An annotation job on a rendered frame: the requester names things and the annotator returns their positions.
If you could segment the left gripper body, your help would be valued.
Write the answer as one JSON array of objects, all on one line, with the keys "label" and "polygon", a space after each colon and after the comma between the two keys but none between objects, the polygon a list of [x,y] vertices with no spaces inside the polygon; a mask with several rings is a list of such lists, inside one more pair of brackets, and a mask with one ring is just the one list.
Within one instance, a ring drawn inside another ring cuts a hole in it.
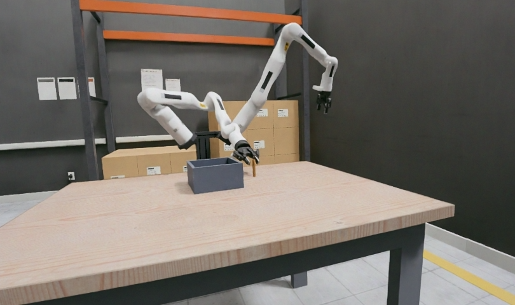
[{"label": "left gripper body", "polygon": [[319,91],[320,97],[324,99],[324,102],[327,103],[327,98],[331,95],[331,91]]}]

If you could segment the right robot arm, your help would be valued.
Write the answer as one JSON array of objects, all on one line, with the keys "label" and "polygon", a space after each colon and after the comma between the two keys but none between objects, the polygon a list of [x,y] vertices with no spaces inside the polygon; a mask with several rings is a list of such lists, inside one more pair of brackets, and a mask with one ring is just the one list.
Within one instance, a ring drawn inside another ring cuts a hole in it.
[{"label": "right robot arm", "polygon": [[240,134],[239,126],[236,123],[231,124],[220,96],[214,92],[209,92],[204,102],[199,102],[190,93],[147,88],[138,95],[137,100],[140,106],[156,119],[179,145],[187,142],[192,133],[169,107],[159,104],[170,104],[179,109],[215,111],[217,122],[221,127],[221,135],[229,139],[233,148],[239,140],[245,140]]}]

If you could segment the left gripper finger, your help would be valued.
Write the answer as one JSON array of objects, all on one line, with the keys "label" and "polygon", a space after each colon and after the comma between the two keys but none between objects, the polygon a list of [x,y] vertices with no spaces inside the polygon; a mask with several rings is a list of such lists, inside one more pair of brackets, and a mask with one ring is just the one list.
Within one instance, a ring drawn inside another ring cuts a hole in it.
[{"label": "left gripper finger", "polygon": [[321,106],[321,101],[322,100],[322,97],[320,98],[320,95],[317,95],[317,100],[316,100],[316,103],[317,103],[317,110],[319,111],[320,110],[320,106]]},{"label": "left gripper finger", "polygon": [[[324,102],[324,99],[322,99],[322,101],[323,101],[323,104],[325,106],[324,114],[327,114],[328,108],[331,108],[331,98],[327,99],[327,103]],[[327,106],[326,106],[326,104],[327,104]]]}]

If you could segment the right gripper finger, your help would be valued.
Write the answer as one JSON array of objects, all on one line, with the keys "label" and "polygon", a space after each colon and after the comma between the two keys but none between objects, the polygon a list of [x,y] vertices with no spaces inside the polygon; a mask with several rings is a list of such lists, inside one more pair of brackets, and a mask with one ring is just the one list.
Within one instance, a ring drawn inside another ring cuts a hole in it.
[{"label": "right gripper finger", "polygon": [[254,159],[256,161],[256,164],[259,164],[259,149],[251,150],[249,147],[247,148],[248,151],[251,152],[250,158]]},{"label": "right gripper finger", "polygon": [[247,165],[250,165],[250,160],[248,159],[248,157],[246,157],[246,152],[245,152],[245,148],[242,148],[242,151],[243,151],[243,156],[240,155],[240,152],[236,152],[236,151],[233,151],[233,156],[238,159],[239,161],[244,161]]}]

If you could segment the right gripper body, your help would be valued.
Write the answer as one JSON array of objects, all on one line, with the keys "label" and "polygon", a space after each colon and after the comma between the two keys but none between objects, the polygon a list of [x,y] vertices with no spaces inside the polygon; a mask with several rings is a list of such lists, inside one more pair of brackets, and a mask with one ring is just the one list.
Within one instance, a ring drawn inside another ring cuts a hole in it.
[{"label": "right gripper body", "polygon": [[248,148],[248,147],[253,151],[253,149],[251,148],[250,144],[249,144],[246,140],[239,140],[239,141],[235,144],[235,150],[236,150],[236,152],[239,152],[239,153],[240,153],[240,155],[242,155],[242,156],[243,156],[242,148],[245,148],[246,156],[247,156],[247,157],[250,157],[250,156],[251,156],[251,152],[247,150],[247,148]]}]

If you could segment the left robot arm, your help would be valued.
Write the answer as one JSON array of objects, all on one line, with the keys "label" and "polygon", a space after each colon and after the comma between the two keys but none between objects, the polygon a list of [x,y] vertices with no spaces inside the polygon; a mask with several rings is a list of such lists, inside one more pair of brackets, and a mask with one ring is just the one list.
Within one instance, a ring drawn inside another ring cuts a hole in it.
[{"label": "left robot arm", "polygon": [[312,57],[326,67],[320,86],[313,86],[313,89],[318,91],[332,90],[333,76],[338,66],[337,59],[327,55],[326,51],[316,44],[297,23],[288,24],[282,29],[278,43],[264,69],[259,84],[249,101],[243,106],[232,122],[239,126],[240,134],[243,134],[266,103],[270,88],[284,66],[287,49],[293,40],[301,43]]}]

